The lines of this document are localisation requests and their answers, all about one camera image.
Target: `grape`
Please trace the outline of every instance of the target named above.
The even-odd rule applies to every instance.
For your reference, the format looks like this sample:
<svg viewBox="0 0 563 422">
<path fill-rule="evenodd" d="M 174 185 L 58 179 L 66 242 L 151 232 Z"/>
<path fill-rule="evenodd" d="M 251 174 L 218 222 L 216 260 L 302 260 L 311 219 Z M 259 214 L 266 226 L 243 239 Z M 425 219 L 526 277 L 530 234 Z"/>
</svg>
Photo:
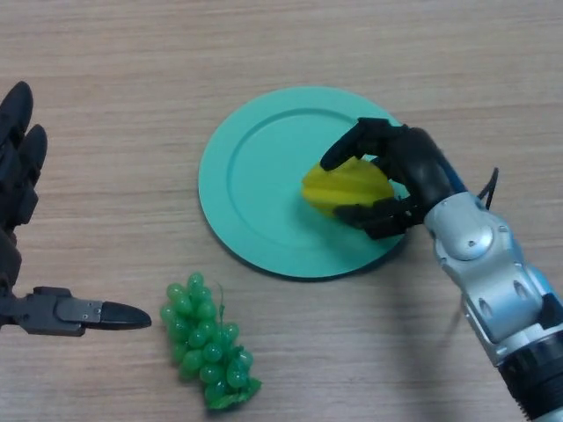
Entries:
<svg viewBox="0 0 563 422">
<path fill-rule="evenodd" d="M 238 371 L 238 372 L 248 372 L 246 370 L 245 364 L 238 357 L 230 359 L 229 369 L 231 369 L 233 371 Z"/>
<path fill-rule="evenodd" d="M 205 345 L 206 341 L 207 341 L 206 333 L 200 330 L 199 328 L 196 328 L 195 330 L 192 331 L 192 334 L 190 334 L 190 337 L 187 342 L 194 349 L 199 349 L 200 347 Z"/>
<path fill-rule="evenodd" d="M 181 363 L 187 353 L 186 343 L 176 343 L 172 345 L 172 361 L 174 363 Z"/>
<path fill-rule="evenodd" d="M 172 283 L 166 288 L 166 295 L 173 302 L 176 302 L 185 293 L 186 290 L 179 283 Z"/>
<path fill-rule="evenodd" d="M 212 298 L 211 290 L 209 290 L 207 287 L 195 287 L 190 290 L 190 295 L 194 304 L 198 304 L 206 300 L 211 300 Z"/>
<path fill-rule="evenodd" d="M 247 350 L 241 350 L 238 353 L 238 360 L 244 365 L 246 369 L 249 369 L 254 362 L 252 353 Z"/>
<path fill-rule="evenodd" d="M 223 357 L 223 350 L 217 343 L 207 343 L 203 348 L 203 359 L 207 362 L 218 362 Z"/>
<path fill-rule="evenodd" d="M 175 341 L 187 341 L 193 325 L 183 318 L 175 318 L 168 326 L 168 335 Z"/>
<path fill-rule="evenodd" d="M 181 367 L 187 372 L 198 371 L 203 365 L 203 354 L 201 350 L 190 350 L 184 356 Z"/>
<path fill-rule="evenodd" d="M 213 384 L 209 384 L 205 388 L 205 399 L 208 401 L 208 403 L 215 402 L 215 400 L 223 398 L 226 392 L 227 382 L 225 380 L 220 380 Z"/>
<path fill-rule="evenodd" d="M 211 338 L 213 333 L 217 330 L 217 323 L 213 320 L 200 321 L 197 328 L 205 332 L 207 338 Z"/>
<path fill-rule="evenodd" d="M 230 337 L 227 331 L 225 331 L 224 327 L 217 328 L 217 330 L 211 336 L 211 339 L 214 343 L 221 345 L 221 347 L 226 348 L 230 346 Z"/>
<path fill-rule="evenodd" d="M 193 312 L 192 303 L 187 295 L 182 295 L 174 302 L 174 309 L 179 314 L 188 317 Z"/>
<path fill-rule="evenodd" d="M 215 363 L 208 363 L 200 369 L 200 380 L 206 384 L 211 384 L 219 381 L 223 377 L 224 370 Z"/>
<path fill-rule="evenodd" d="M 239 333 L 239 329 L 238 329 L 238 325 L 236 324 L 226 324 L 223 327 L 225 333 L 227 334 L 227 336 L 229 337 L 229 341 L 232 343 L 235 341 L 235 339 L 238 337 L 238 333 Z"/>
<path fill-rule="evenodd" d="M 216 315 L 217 315 L 217 307 L 215 306 L 215 304 L 211 300 L 202 302 L 201 305 L 197 309 L 196 315 L 199 319 L 215 318 Z"/>
<path fill-rule="evenodd" d="M 195 288 L 203 287 L 204 279 L 201 273 L 193 273 L 187 279 L 187 289 L 191 293 Z"/>
<path fill-rule="evenodd" d="M 233 389 L 240 389 L 248 383 L 248 374 L 239 370 L 236 366 L 229 365 L 227 368 L 227 382 Z"/>
<path fill-rule="evenodd" d="M 171 324 L 176 319 L 176 311 L 174 307 L 167 303 L 160 309 L 160 317 L 165 322 L 165 324 Z"/>
<path fill-rule="evenodd" d="M 184 319 L 184 321 L 186 321 L 186 324 L 189 327 L 190 333 L 197 328 L 197 324 L 195 323 L 195 321 L 193 319 L 186 319 L 186 318 L 182 318 L 182 319 Z"/>
</svg>

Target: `toy grapes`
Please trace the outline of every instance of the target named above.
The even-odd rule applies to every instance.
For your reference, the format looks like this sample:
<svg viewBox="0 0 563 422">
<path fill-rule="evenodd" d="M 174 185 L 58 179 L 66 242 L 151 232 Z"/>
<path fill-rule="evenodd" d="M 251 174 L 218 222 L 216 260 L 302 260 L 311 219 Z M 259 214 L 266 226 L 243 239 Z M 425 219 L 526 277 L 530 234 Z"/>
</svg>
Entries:
<svg viewBox="0 0 563 422">
<path fill-rule="evenodd" d="M 184 380 L 199 379 L 205 387 L 205 404 L 222 410 L 249 400 L 261 387 L 250 376 L 252 354 L 236 346 L 238 325 L 223 323 L 223 291 L 219 309 L 201 273 L 187 284 L 172 283 L 160 316 L 171 342 L 173 362 Z"/>
</svg>

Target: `robotic arm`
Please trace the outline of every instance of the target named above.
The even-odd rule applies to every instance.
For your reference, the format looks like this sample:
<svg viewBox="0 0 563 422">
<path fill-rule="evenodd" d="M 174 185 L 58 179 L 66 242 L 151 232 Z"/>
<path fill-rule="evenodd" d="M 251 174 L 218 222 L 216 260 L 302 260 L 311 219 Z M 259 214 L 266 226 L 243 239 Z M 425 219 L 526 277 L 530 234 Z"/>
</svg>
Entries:
<svg viewBox="0 0 563 422">
<path fill-rule="evenodd" d="M 18 298 L 12 293 L 22 258 L 14 229 L 30 222 L 38 202 L 35 186 L 47 154 L 40 125 L 29 132 L 33 96 L 19 82 L 0 104 L 0 327 L 19 325 L 29 334 L 80 337 L 86 329 L 131 330 L 149 327 L 144 311 L 131 306 L 77 299 L 66 288 L 36 287 Z"/>
<path fill-rule="evenodd" d="M 562 422 L 563 305 L 508 223 L 489 210 L 498 170 L 476 196 L 423 129 L 371 118 L 360 118 L 321 167 L 364 155 L 377 156 L 374 165 L 409 196 L 337 207 L 337 217 L 373 239 L 424 225 L 438 265 L 460 289 L 465 318 L 524 415 Z"/>
</svg>

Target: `wooden table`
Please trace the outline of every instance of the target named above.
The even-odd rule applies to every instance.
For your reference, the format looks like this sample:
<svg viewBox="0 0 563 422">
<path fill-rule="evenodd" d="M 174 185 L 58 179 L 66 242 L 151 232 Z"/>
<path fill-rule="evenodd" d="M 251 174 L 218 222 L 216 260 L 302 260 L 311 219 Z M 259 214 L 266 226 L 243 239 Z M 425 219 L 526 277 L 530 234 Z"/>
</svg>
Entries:
<svg viewBox="0 0 563 422">
<path fill-rule="evenodd" d="M 3 422 L 191 422 L 199 386 L 168 364 L 158 309 L 195 270 L 225 288 L 260 395 L 245 422 L 519 421 L 462 323 L 421 229 L 381 270 L 323 284 L 242 266 L 209 234 L 201 153 L 250 98 L 295 84 L 361 93 L 426 128 L 563 287 L 563 3 L 547 0 L 100 0 L 0 5 L 0 91 L 33 88 L 49 135 L 16 292 L 68 287 L 154 325 L 83 338 L 2 329 Z"/>
</svg>

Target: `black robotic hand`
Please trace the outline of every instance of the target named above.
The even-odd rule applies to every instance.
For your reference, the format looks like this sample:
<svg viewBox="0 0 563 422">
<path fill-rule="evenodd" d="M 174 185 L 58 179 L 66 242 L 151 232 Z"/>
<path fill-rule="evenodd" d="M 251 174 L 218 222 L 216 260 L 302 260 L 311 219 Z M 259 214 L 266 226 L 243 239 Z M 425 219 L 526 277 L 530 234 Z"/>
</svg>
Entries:
<svg viewBox="0 0 563 422">
<path fill-rule="evenodd" d="M 388 179 L 404 185 L 406 198 L 378 200 L 371 207 L 336 207 L 335 215 L 350 226 L 364 230 L 373 239 L 405 234 L 422 224 L 427 213 L 440 201 L 467 192 L 464 182 L 436 146 L 419 127 L 393 126 L 386 119 L 360 118 L 322 157 L 325 171 L 334 170 L 355 156 L 375 156 L 372 163 Z M 498 169 L 479 197 L 488 194 L 490 206 Z"/>
<path fill-rule="evenodd" d="M 32 111 L 33 95 L 25 82 L 17 83 L 0 104 L 0 327 L 15 324 L 29 334 L 80 337 L 87 328 L 151 326 L 140 309 L 77 299 L 66 288 L 36 287 L 22 298 L 12 293 L 22 262 L 14 229 L 32 218 L 48 146 L 42 126 L 27 131 Z"/>
</svg>

